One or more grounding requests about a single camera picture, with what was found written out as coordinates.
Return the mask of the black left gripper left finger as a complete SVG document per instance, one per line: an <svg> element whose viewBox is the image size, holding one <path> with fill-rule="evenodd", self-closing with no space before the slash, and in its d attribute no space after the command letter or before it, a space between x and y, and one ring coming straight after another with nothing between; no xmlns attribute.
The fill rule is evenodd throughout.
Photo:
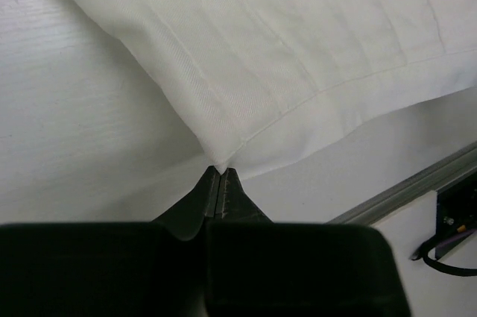
<svg viewBox="0 0 477 317"><path fill-rule="evenodd" d="M200 231L218 174L149 222L1 226L3 316L204 316Z"/></svg>

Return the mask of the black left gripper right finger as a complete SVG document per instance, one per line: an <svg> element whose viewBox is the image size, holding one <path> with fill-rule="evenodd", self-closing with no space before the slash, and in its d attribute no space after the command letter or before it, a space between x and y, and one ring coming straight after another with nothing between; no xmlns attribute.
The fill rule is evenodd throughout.
<svg viewBox="0 0 477 317"><path fill-rule="evenodd" d="M409 316L388 241L362 225L272 222L234 169L210 169L210 316Z"/></svg>

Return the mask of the white pleated skirt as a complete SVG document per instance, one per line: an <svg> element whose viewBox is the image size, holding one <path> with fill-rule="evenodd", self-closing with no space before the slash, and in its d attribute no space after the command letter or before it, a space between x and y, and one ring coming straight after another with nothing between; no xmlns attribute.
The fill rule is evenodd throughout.
<svg viewBox="0 0 477 317"><path fill-rule="evenodd" d="M219 170L295 163L476 85L476 0L73 0Z"/></svg>

